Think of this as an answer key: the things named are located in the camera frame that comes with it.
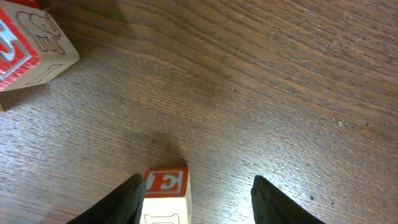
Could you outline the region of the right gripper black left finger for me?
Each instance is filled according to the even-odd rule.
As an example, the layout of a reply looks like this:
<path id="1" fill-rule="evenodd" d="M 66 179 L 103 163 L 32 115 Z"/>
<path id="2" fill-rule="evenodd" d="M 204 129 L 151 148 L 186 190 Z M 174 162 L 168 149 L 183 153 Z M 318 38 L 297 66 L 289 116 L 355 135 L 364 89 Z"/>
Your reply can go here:
<path id="1" fill-rule="evenodd" d="M 146 183 L 134 174 L 67 224 L 140 224 Z"/>

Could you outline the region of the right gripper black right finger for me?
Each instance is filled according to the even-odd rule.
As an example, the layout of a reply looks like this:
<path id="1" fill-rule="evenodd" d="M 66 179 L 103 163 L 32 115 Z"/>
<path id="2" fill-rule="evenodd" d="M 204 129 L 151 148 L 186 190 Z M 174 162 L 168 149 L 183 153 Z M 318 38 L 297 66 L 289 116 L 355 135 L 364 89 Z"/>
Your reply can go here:
<path id="1" fill-rule="evenodd" d="M 261 175 L 251 189 L 255 224 L 324 224 Z"/>

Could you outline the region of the red E wooden block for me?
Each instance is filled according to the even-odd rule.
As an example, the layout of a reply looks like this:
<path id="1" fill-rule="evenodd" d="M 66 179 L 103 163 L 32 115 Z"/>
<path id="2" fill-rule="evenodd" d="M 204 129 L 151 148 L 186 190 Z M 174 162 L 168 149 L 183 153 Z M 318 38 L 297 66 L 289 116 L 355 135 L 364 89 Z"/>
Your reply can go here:
<path id="1" fill-rule="evenodd" d="M 190 224 L 192 191 L 188 167 L 149 169 L 144 174 L 146 194 L 142 224 Z"/>

